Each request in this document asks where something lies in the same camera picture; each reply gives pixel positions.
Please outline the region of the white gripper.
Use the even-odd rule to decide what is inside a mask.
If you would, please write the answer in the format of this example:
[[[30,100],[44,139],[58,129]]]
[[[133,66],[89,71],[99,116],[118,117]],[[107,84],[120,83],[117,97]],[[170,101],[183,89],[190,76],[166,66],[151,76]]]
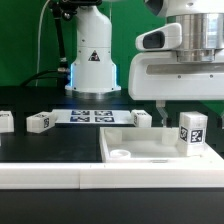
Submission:
[[[170,23],[139,35],[135,46],[139,53],[130,64],[129,95],[134,100],[155,100],[164,127],[172,126],[165,101],[224,98],[220,33]]]

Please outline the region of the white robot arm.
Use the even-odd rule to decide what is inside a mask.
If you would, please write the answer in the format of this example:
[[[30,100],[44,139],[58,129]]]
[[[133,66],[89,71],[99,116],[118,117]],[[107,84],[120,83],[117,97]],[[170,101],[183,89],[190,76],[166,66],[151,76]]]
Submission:
[[[144,0],[154,15],[166,19],[160,28],[135,40],[128,92],[134,100],[224,99],[224,0]],[[77,10],[77,57],[66,87],[81,97],[118,91],[111,59],[112,27],[94,3]]]

